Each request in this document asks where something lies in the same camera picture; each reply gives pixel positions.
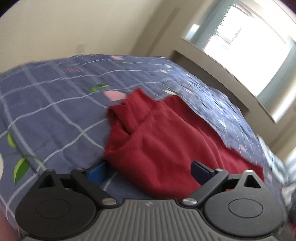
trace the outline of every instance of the beige wall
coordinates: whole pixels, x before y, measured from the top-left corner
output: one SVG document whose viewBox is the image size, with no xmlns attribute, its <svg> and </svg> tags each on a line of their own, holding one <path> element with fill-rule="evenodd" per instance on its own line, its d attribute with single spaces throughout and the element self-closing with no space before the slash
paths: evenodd
<svg viewBox="0 0 296 241">
<path fill-rule="evenodd" d="M 132 53 L 139 56 L 170 57 L 174 50 L 178 51 L 220 81 L 250 110 L 245 118 L 254 132 L 261 135 L 267 144 L 276 146 L 279 134 L 278 140 L 283 143 L 284 135 L 281 131 L 295 115 L 294 110 L 291 108 L 275 124 L 256 98 L 232 74 L 203 51 L 181 38 L 186 35 L 193 23 L 204 17 L 213 1 L 164 0 Z"/>
<path fill-rule="evenodd" d="M 130 54 L 161 0 L 21 0 L 0 19 L 0 71 L 78 53 Z"/>
</svg>

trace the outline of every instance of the bed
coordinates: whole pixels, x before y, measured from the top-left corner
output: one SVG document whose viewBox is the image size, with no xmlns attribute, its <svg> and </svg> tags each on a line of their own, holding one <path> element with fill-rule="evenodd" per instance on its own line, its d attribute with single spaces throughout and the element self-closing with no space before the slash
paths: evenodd
<svg viewBox="0 0 296 241">
<path fill-rule="evenodd" d="M 256 135 L 223 93 L 162 57 L 79 55 L 25 64 L 0 75 L 0 199 L 13 227 L 16 206 L 44 170 L 68 173 L 102 157 L 110 132 L 107 108 L 139 87 L 155 100 L 181 96 L 227 147 L 263 167 L 266 185 L 283 204 Z M 130 198 L 145 197 L 117 173 L 104 190 L 122 198 L 129 191 Z"/>
</svg>

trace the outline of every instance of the robot device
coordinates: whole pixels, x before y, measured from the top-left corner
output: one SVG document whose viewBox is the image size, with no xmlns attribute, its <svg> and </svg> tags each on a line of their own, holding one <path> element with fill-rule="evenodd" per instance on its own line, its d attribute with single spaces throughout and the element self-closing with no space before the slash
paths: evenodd
<svg viewBox="0 0 296 241">
<path fill-rule="evenodd" d="M 23 241 L 234 241 L 281 240 L 284 212 L 252 170 L 231 175 L 194 161 L 202 186 L 174 199 L 118 203 L 78 168 L 45 171 L 19 203 Z"/>
</svg>

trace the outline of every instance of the gray ribbed plate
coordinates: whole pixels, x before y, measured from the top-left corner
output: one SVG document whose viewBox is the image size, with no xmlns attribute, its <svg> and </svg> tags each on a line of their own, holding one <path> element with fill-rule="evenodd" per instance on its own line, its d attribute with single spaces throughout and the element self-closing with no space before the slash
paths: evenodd
<svg viewBox="0 0 296 241">
<path fill-rule="evenodd" d="M 174 200 L 125 200 L 105 209 L 85 232 L 65 241 L 234 241 L 211 229 L 195 209 Z M 277 241 L 267 237 L 262 241 Z M 36 241 L 25 237 L 23 241 Z"/>
</svg>

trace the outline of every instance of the plaid bedspread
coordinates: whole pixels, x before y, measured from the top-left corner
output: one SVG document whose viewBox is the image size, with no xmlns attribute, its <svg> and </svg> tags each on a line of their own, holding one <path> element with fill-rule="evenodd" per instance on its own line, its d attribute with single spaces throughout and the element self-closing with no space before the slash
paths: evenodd
<svg viewBox="0 0 296 241">
<path fill-rule="evenodd" d="M 0 75 L 0 200 L 12 225 L 17 204 L 45 169 L 68 173 L 96 163 L 110 131 L 108 106 L 139 87 L 154 99 L 180 95 L 226 146 L 264 168 L 267 186 L 281 200 L 255 134 L 223 93 L 161 57 L 81 55 Z"/>
</svg>

